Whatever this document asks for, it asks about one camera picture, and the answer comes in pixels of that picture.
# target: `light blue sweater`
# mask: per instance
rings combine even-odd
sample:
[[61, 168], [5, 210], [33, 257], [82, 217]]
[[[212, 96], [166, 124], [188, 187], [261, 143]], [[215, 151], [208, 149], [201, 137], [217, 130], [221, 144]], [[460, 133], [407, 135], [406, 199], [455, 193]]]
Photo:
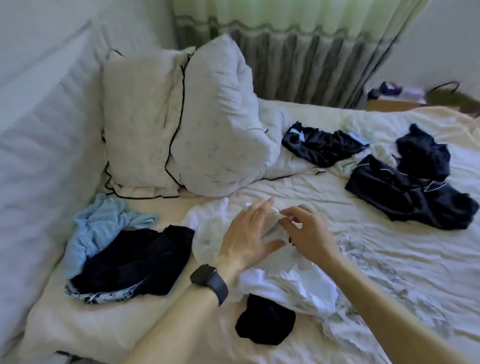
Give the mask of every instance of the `light blue sweater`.
[[156, 224], [158, 215], [128, 211], [125, 201], [102, 193], [74, 220], [77, 229], [62, 261], [66, 279], [80, 274], [86, 259], [105, 249], [120, 231], [149, 228]]

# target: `curtain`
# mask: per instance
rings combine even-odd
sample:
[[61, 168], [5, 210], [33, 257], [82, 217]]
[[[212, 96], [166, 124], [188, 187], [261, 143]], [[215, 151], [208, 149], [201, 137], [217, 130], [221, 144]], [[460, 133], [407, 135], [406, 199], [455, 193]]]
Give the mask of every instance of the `curtain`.
[[429, 0], [173, 0], [180, 44], [228, 33], [258, 97], [340, 108]]

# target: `watch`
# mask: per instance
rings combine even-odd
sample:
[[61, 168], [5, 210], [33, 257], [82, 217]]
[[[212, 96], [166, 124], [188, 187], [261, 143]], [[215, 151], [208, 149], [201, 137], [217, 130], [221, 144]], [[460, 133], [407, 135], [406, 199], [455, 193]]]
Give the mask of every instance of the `watch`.
[[197, 286], [210, 288], [216, 294], [219, 306], [228, 296], [227, 284], [222, 277], [220, 277], [216, 268], [208, 264], [199, 266], [190, 276], [190, 282]]

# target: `right hand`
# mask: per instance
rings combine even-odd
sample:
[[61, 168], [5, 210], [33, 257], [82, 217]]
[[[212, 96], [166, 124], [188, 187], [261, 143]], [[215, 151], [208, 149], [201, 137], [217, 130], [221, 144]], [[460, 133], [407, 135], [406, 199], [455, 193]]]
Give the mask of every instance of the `right hand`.
[[280, 211], [285, 216], [293, 216], [294, 222], [302, 224], [297, 228], [288, 218], [278, 223], [287, 231], [297, 250], [308, 260], [328, 273], [342, 254], [338, 249], [333, 234], [328, 230], [327, 220], [314, 214], [304, 205], [286, 208]]

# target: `navy clothing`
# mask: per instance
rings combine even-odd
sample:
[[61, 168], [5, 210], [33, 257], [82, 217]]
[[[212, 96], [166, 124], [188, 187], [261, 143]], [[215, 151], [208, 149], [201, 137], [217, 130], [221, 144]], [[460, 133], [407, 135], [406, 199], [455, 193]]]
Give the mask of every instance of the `navy clothing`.
[[120, 291], [137, 284], [129, 298], [166, 295], [190, 259], [193, 234], [192, 229], [173, 225], [163, 232], [123, 230], [87, 259], [71, 284], [78, 294]]
[[315, 128], [304, 128], [299, 121], [283, 136], [282, 145], [296, 156], [321, 168], [331, 167], [368, 146], [341, 130], [333, 134], [327, 133]]
[[235, 330], [241, 338], [256, 344], [279, 345], [292, 332], [295, 318], [295, 312], [250, 294], [247, 309], [240, 315]]
[[410, 176], [443, 182], [450, 174], [450, 152], [447, 144], [437, 144], [435, 139], [410, 125], [410, 132], [396, 140], [401, 155], [397, 169]]
[[466, 229], [479, 209], [449, 183], [403, 174], [372, 155], [353, 170], [345, 189], [392, 221], [414, 220], [442, 230]]

